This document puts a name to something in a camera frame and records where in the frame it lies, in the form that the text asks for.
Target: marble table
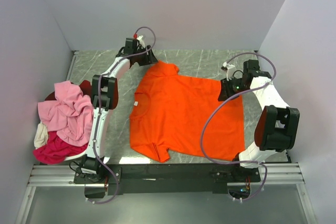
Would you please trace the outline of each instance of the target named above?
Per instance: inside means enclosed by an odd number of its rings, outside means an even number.
[[[101,74],[113,63],[117,50],[76,51],[70,67],[68,79],[80,84],[83,80],[92,81],[95,74]],[[176,64],[179,74],[192,77],[220,80],[223,62],[243,51],[232,50],[154,50],[158,60]],[[243,62],[256,59],[253,55],[237,57],[233,63],[242,70]],[[134,92],[150,66],[139,67],[137,64],[118,80],[119,103],[111,117],[107,136],[105,157],[110,157],[111,164],[147,164],[157,163],[130,148],[129,115],[134,104]],[[245,147],[254,140],[254,130],[258,123],[261,107],[253,93],[243,95]],[[169,151],[171,159],[166,163],[208,163],[203,157],[185,155]],[[287,153],[278,153],[267,162],[287,162]]]

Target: white cloth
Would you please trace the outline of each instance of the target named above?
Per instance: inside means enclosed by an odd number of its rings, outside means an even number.
[[[35,148],[40,148],[47,144],[48,140],[48,131],[47,126],[45,126],[43,123],[39,123],[37,125],[37,131],[34,138],[34,146]]]

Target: white wall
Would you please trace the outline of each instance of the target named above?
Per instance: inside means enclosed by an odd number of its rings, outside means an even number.
[[[119,49],[148,25],[163,49],[259,49],[284,0],[46,0],[74,50]]]
[[[291,156],[319,223],[335,223],[336,0],[286,0],[260,53],[277,67],[280,94],[301,112]]]
[[[0,222],[14,223],[32,165],[37,102],[71,51],[43,0],[0,0]]]

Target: dark red cloth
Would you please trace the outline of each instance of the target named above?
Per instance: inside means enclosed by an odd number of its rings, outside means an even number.
[[[92,86],[91,83],[87,80],[84,80],[80,85],[79,85],[80,89],[83,92],[83,95],[88,95],[89,97],[91,97],[92,94]],[[48,95],[45,99],[45,101],[56,101],[55,98],[55,92],[51,93],[50,95]]]
[[[48,132],[47,144],[34,150],[34,156],[44,164],[55,165],[64,161],[66,157],[74,156],[86,150],[88,144],[81,147],[70,145],[57,136],[56,131]]]

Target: orange cloth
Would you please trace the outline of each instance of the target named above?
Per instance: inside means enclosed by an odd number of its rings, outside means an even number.
[[[153,65],[136,90],[130,115],[131,148],[159,162],[168,150],[204,156],[202,128],[218,102],[220,81],[179,76],[174,64]],[[244,150],[244,112],[241,97],[228,102],[210,121],[204,147],[212,158],[232,160]]]

